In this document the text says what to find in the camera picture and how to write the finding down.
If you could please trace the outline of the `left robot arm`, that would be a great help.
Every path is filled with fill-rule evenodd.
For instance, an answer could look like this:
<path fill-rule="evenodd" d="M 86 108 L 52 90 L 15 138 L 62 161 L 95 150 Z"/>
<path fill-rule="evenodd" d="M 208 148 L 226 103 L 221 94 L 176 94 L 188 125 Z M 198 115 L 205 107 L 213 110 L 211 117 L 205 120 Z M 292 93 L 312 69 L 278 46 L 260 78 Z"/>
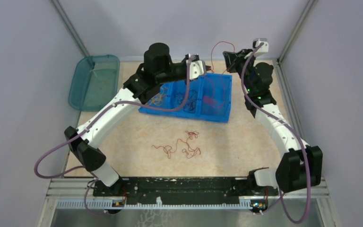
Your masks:
<path fill-rule="evenodd" d="M 109 133 L 138 107 L 160 92 L 164 83 L 183 81 L 188 89 L 193 80 L 206 75 L 210 67 L 197 54 L 187 54 L 181 62 L 173 62 L 168 45 L 154 43 L 144 53 L 144 60 L 97 114 L 77 128 L 69 126 L 65 137 L 69 149 L 82 167 L 104 184 L 112 196 L 122 192 L 119 174 L 107 162 L 99 146 Z"/>

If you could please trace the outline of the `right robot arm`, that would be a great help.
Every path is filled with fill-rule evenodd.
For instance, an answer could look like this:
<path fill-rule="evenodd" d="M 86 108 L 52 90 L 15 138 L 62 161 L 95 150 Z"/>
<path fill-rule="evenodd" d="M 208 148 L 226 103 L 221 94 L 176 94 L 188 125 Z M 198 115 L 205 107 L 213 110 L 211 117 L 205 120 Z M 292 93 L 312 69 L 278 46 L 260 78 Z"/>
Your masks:
<path fill-rule="evenodd" d="M 247 110 L 267 129 L 281 156 L 277 168 L 263 167 L 249 172 L 248 191 L 259 195 L 266 186 L 293 192 L 319 185 L 322 150 L 301 139 L 281 114 L 270 91 L 274 67 L 255 63 L 251 49 L 224 51 L 223 56 L 227 72 L 238 73 L 241 79 Z"/>

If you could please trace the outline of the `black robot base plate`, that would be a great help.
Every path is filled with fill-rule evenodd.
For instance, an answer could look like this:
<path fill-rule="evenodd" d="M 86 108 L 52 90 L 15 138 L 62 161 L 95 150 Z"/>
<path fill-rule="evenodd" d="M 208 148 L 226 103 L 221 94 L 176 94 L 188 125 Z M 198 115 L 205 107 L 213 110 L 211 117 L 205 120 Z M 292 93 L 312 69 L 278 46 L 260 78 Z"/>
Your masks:
<path fill-rule="evenodd" d="M 119 197 L 121 208 L 231 208 L 266 210 L 271 186 L 256 186 L 247 177 L 124 177 L 113 186 L 97 181 L 95 197 Z"/>

